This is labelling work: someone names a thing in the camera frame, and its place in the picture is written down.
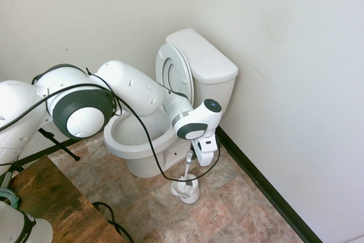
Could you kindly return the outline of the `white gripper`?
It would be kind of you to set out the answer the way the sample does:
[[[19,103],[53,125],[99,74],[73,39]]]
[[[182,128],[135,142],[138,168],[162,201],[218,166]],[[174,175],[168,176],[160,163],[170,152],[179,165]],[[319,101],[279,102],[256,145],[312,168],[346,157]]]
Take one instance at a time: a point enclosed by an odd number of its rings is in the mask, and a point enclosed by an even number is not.
[[[210,165],[214,152],[217,150],[216,136],[200,137],[191,142],[191,149],[195,152],[192,160],[200,166]]]

